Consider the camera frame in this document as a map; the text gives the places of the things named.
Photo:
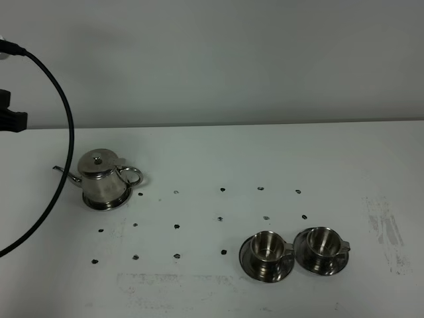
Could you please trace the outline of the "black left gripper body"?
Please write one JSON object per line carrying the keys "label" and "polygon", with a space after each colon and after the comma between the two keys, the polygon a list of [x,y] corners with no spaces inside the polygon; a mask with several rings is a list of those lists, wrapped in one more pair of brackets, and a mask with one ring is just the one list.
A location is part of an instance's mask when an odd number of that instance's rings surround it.
{"label": "black left gripper body", "polygon": [[27,129],[28,114],[14,112],[9,109],[11,92],[2,89],[0,91],[0,131],[19,133]]}

